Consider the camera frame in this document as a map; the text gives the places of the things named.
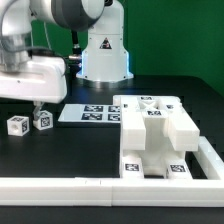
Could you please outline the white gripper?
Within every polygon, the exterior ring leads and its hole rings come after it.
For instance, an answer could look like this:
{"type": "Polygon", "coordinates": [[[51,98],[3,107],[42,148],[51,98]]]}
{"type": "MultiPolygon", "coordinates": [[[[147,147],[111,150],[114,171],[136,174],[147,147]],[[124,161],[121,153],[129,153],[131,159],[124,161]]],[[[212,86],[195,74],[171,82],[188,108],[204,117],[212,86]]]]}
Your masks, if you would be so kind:
{"type": "Polygon", "coordinates": [[[34,101],[37,121],[46,103],[60,103],[67,94],[66,64],[61,57],[33,56],[18,72],[0,71],[0,98],[34,101]]]}

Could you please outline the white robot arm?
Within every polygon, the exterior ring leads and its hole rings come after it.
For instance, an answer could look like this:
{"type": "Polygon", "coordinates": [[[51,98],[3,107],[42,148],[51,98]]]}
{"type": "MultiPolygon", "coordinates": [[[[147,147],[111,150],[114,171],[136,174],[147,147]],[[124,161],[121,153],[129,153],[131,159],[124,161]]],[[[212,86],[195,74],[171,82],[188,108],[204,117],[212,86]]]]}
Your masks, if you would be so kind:
{"type": "Polygon", "coordinates": [[[65,98],[67,87],[62,57],[29,43],[33,20],[88,33],[80,81],[101,88],[133,78],[118,0],[0,0],[0,97],[32,101],[35,120],[43,104],[65,98]]]}

